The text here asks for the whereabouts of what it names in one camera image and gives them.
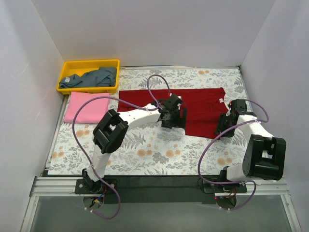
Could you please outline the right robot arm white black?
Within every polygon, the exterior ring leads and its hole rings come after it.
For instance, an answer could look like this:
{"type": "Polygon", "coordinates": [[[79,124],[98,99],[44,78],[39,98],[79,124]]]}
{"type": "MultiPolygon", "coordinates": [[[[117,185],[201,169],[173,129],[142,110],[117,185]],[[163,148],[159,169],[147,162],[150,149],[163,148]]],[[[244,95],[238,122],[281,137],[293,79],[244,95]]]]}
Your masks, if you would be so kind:
{"type": "Polygon", "coordinates": [[[215,134],[231,138],[235,129],[240,129],[247,139],[247,148],[242,164],[226,166],[220,171],[219,188],[229,192],[235,188],[236,181],[280,180],[284,171],[286,141],[263,128],[256,114],[248,111],[246,100],[233,100],[228,108],[227,113],[220,115],[215,134]]]}

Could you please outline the red t shirt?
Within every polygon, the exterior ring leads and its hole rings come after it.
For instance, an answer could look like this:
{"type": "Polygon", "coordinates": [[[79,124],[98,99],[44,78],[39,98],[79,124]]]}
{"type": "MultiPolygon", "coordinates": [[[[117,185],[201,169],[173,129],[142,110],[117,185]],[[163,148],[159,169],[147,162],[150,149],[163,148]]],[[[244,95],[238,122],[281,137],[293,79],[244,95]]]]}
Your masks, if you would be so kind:
{"type": "MultiPolygon", "coordinates": [[[[168,90],[152,90],[158,99],[167,99],[168,90]]],[[[181,96],[187,108],[185,134],[189,136],[214,139],[220,114],[227,113],[224,103],[225,90],[221,88],[202,89],[171,89],[171,93],[181,96]]],[[[153,102],[148,90],[123,90],[119,98],[129,103],[144,107],[153,102]]],[[[120,102],[118,112],[134,110],[135,108],[120,102]]]]}

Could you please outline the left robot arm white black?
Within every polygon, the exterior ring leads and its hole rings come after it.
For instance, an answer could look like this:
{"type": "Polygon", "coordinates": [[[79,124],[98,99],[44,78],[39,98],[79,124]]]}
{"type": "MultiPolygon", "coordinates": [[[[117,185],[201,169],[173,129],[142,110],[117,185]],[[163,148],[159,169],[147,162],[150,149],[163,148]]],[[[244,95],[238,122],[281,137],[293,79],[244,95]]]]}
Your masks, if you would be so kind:
{"type": "Polygon", "coordinates": [[[186,128],[187,107],[180,96],[156,100],[134,110],[109,110],[93,130],[94,153],[90,166],[82,171],[83,181],[92,193],[102,190],[102,178],[111,153],[120,148],[126,133],[148,123],[161,122],[163,128],[186,128]]]}

